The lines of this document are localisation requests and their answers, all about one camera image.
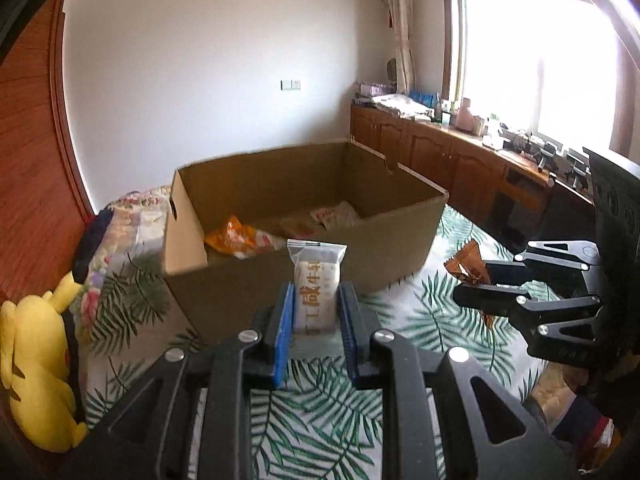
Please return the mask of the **brown gold snack packet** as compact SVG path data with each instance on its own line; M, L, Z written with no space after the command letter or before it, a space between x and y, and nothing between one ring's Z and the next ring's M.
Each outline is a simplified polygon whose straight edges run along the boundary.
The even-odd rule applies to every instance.
M445 269L464 284L490 285L486 262L480 254L477 240L471 238L444 263Z

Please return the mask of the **white nougat snack packet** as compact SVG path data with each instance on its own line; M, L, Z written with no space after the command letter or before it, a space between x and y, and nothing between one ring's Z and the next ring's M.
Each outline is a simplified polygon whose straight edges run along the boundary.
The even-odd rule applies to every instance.
M337 289L347 246L314 240L288 240L294 266L294 330L307 335L337 328Z

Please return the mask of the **wooden sideboard cabinet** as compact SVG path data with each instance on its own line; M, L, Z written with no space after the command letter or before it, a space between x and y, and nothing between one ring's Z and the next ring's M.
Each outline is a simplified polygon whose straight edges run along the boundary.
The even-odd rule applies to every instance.
M596 239L592 201L523 155L358 103L350 108L350 134L447 190L452 208L506 247Z

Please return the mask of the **yellow Pikachu plush toy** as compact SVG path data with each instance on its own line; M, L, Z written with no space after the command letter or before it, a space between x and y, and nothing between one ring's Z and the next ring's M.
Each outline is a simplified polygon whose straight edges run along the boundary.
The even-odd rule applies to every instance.
M1 306L1 382L12 417L33 445L52 453L76 448L88 434L87 425L75 420L63 320L80 290L69 273L55 290Z

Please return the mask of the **floral quilt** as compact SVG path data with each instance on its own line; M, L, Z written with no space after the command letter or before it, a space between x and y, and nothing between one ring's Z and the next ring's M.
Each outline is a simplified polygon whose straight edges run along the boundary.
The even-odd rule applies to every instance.
M70 310L76 338L90 344L98 322L103 289L110 289L107 273L119 256L128 256L145 242L164 235L170 187L132 191L108 203L82 234L73 258L72 274L81 289Z

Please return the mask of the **pink bottle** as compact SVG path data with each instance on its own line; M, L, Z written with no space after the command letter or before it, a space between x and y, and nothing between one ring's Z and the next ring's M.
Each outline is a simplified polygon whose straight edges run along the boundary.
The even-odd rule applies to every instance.
M471 110L471 100L463 98L457 111L456 128L466 133L472 133L475 125L475 118Z

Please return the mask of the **palm leaf print bedsheet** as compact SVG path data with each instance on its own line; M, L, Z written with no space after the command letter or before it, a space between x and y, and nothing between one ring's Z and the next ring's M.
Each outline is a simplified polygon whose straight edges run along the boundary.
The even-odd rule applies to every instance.
M540 361L506 318L461 307L449 270L476 247L523 258L446 208L426 261L366 292L343 278L338 324L305 332L305 260L352 263L345 243L292 242L284 277L247 313L224 306L206 342L160 272L157 238L114 255L78 314L89 433L65 479L516 479L551 452L524 401Z

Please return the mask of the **orange snack packet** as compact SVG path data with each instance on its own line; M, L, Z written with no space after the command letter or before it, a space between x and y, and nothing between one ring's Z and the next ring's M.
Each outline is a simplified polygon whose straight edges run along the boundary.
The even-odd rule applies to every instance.
M204 236L204 244L218 254L247 259L282 249L286 239L243 224L235 216L230 216L222 228Z

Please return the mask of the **brown cardboard box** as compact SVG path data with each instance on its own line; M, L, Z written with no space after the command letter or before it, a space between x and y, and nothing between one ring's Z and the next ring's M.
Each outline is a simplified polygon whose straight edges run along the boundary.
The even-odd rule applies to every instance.
M343 200L360 215L354 226L327 231L309 214ZM341 277L370 294L422 269L447 200L444 188L354 141L197 162L172 179L164 278L202 341L216 344L250 326L294 275L284 248L238 259L206 246L230 216L286 240L346 245Z

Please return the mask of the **red white snack packet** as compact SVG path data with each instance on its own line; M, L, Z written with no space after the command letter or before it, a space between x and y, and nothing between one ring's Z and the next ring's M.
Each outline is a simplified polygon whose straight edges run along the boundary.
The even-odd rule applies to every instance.
M360 221L360 215L346 200L335 206L323 206L312 210L309 214L315 222L319 223L327 231L348 228Z

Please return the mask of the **stacked papers on cabinet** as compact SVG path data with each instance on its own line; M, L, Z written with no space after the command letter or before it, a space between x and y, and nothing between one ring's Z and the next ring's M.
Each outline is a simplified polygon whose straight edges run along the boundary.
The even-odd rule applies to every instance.
M368 84L358 81L355 86L354 103L373 107L402 119L430 122L435 117L434 108L416 102L402 93L393 93L393 90L394 87L390 84Z

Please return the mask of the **wooden headboard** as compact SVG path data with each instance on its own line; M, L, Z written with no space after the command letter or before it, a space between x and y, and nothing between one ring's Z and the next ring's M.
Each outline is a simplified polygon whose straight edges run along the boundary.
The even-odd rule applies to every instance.
M65 0L47 0L1 65L1 298L55 288L93 210L70 137Z

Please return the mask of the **beige curtain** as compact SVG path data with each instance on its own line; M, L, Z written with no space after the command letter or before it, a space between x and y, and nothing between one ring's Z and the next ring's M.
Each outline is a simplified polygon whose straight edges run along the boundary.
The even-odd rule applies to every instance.
M416 71L411 53L413 0L387 0L395 40L397 89L409 94L416 86Z

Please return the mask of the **wall switch plate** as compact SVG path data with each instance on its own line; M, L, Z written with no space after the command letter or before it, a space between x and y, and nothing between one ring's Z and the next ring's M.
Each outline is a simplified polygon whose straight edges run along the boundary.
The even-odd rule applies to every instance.
M302 88L302 84L299 80L281 80L282 91L297 91Z

